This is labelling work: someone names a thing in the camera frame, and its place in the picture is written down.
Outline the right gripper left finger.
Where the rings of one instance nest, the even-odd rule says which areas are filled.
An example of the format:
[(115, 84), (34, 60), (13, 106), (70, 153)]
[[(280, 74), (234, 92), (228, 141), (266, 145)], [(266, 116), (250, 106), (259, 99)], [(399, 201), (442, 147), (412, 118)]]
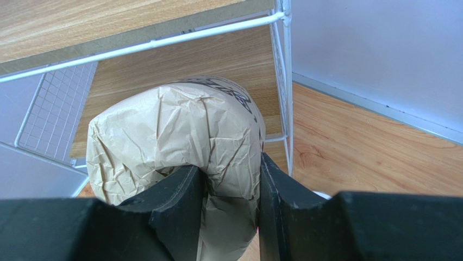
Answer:
[(1, 260), (195, 260), (204, 175), (182, 166), (118, 206), (1, 200)]

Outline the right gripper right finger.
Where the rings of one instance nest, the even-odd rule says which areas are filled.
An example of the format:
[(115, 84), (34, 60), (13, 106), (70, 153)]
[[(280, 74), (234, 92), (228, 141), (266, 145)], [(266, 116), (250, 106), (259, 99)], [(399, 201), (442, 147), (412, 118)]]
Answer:
[(261, 155), (261, 260), (462, 260), (462, 198), (342, 191), (325, 199)]

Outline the brown paper roll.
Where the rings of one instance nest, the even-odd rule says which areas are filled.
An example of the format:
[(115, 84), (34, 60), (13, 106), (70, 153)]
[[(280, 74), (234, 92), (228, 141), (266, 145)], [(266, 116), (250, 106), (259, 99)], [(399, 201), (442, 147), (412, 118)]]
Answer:
[(238, 260), (258, 227), (263, 116), (235, 82), (197, 76), (154, 87), (94, 117), (86, 165), (94, 194), (119, 205), (175, 167), (207, 175), (198, 260)]

